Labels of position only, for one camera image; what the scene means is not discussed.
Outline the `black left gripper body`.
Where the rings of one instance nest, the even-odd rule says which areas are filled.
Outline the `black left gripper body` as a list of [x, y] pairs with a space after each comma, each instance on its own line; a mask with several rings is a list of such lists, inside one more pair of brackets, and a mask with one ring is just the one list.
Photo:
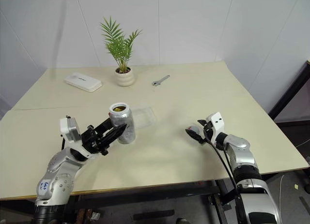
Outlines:
[[108, 154], [110, 145], [108, 147], [100, 147], [99, 141], [103, 135], [98, 134], [94, 129], [93, 125], [89, 125], [87, 130], [81, 135], [82, 146], [91, 154], [100, 153], [105, 156]]

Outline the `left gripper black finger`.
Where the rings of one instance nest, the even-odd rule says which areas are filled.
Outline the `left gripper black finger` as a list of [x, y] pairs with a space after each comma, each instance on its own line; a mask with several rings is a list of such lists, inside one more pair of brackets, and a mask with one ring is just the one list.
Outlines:
[[113, 141], [115, 141], [118, 137], [120, 137], [125, 131], [127, 125], [122, 124], [118, 127], [113, 127], [111, 130], [105, 132], [103, 136], [100, 138], [99, 146], [100, 147], [108, 147]]
[[107, 118], [105, 121], [99, 124], [94, 130], [98, 134], [103, 135], [105, 132], [111, 130], [112, 128], [113, 128], [113, 125], [111, 123], [111, 120], [110, 118]]

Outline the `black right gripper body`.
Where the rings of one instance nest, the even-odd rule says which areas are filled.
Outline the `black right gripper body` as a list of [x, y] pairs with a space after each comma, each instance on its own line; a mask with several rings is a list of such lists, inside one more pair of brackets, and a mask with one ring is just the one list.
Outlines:
[[208, 144], [212, 144], [212, 137], [213, 137], [213, 125], [212, 123], [209, 122], [204, 122], [203, 123], [203, 134], [204, 134], [204, 142], [208, 143]]

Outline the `silver foil-wrapped jar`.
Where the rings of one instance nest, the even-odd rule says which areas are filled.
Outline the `silver foil-wrapped jar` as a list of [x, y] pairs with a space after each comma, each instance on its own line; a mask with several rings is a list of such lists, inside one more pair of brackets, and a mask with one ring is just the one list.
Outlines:
[[123, 127], [123, 133], [118, 137], [121, 144], [130, 144], [136, 138], [132, 110], [126, 103], [114, 103], [109, 107], [109, 118], [113, 127]]

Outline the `clear plastic box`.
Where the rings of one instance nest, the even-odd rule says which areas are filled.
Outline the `clear plastic box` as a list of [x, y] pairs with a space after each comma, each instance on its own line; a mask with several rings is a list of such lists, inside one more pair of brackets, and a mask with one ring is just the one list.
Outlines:
[[150, 105], [141, 105], [132, 109], [135, 129], [153, 126], [157, 123], [155, 113]]

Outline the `white flat plastic case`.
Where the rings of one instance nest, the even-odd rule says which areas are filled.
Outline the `white flat plastic case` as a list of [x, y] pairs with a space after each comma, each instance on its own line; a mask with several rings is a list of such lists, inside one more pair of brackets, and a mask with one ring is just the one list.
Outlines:
[[93, 77], [74, 72], [64, 79], [65, 83], [87, 92], [94, 92], [102, 87], [102, 82]]

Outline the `cream ribbed plant pot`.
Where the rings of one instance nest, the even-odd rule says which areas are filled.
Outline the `cream ribbed plant pot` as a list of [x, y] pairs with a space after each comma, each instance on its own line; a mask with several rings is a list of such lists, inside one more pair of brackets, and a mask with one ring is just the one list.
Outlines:
[[127, 67], [125, 73], [122, 73], [121, 69], [117, 68], [114, 75], [116, 84], [121, 87], [128, 87], [135, 83], [135, 75], [129, 67]]

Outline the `silver adjustable wrench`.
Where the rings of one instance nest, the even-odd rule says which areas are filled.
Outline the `silver adjustable wrench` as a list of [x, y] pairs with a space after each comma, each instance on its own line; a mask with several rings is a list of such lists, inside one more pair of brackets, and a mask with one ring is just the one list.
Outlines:
[[152, 85], [153, 85], [153, 86], [158, 86], [158, 85], [160, 85], [164, 80], [168, 79], [169, 77], [170, 77], [170, 75], [167, 75], [167, 76], [161, 78], [160, 80], [153, 81], [153, 82], [152, 82]]

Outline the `white label with blue writing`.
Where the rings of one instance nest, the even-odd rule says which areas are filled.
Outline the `white label with blue writing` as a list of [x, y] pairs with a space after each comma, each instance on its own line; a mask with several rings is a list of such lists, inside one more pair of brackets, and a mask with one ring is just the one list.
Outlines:
[[49, 185], [50, 185], [50, 179], [43, 179], [38, 184], [38, 193], [44, 194], [48, 191]]

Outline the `green palm plant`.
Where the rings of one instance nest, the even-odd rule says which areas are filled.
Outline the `green palm plant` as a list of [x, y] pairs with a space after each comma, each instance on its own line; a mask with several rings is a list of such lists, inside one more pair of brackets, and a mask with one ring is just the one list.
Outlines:
[[135, 30], [126, 37], [120, 23], [113, 20], [103, 18], [103, 23], [100, 23], [102, 36], [104, 37], [105, 48], [109, 54], [113, 56], [117, 62], [118, 68], [116, 72], [125, 74], [129, 72], [128, 62], [133, 54], [133, 43], [135, 39], [142, 34], [142, 30]]

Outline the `black flat strip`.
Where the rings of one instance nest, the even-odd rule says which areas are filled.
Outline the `black flat strip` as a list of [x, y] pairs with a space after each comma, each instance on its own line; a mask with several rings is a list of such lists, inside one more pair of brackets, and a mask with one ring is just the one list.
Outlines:
[[175, 210], [173, 209], [138, 213], [138, 214], [133, 215], [133, 220], [140, 221], [140, 220], [146, 220], [146, 219], [170, 217], [170, 216], [173, 216], [174, 214], [175, 214]]

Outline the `dark framed panel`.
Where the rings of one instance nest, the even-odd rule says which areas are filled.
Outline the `dark framed panel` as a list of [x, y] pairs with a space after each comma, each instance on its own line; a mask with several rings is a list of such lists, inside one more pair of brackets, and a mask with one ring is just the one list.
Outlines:
[[281, 96], [273, 108], [269, 111], [268, 115], [272, 120], [281, 113], [281, 111], [287, 106], [287, 104], [295, 97], [295, 95], [300, 91], [300, 89], [307, 83], [310, 79], [310, 60], [307, 60], [302, 71], [286, 92]]

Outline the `black metal table frame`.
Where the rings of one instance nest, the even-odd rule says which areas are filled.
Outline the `black metal table frame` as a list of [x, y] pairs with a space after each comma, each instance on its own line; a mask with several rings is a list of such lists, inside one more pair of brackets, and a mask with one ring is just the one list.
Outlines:
[[65, 207], [65, 216], [70, 219], [70, 216], [74, 216], [80, 209], [95, 209], [197, 195], [211, 197], [218, 195], [220, 202], [225, 204], [237, 196], [237, 190], [228, 191], [225, 180], [218, 179], [72, 195]]

